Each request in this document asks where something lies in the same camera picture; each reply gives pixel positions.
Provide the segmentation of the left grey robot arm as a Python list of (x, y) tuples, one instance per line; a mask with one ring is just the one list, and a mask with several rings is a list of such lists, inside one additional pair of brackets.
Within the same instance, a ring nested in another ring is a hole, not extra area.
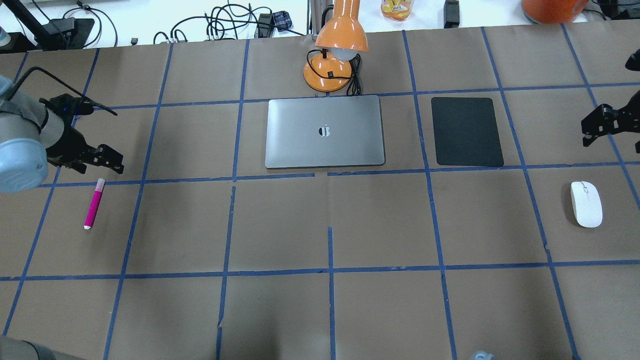
[(19, 193), (43, 184), (49, 166), (86, 173), (88, 166), (122, 174), (123, 155), (100, 144), (91, 146), (73, 127), (76, 117), (89, 116), (102, 104), (86, 96), (64, 93), (35, 99), (2, 76), (0, 101), (0, 191)]

